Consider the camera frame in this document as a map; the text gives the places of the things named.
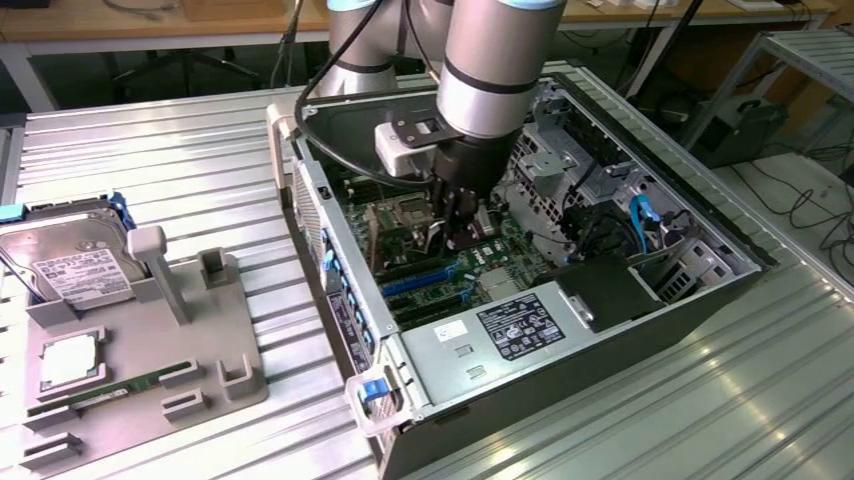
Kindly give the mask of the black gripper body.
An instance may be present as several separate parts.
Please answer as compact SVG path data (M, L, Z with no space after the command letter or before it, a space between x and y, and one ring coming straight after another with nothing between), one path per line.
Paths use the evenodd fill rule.
M503 178L519 134L481 139L461 136L437 144L431 193L461 192L483 199Z

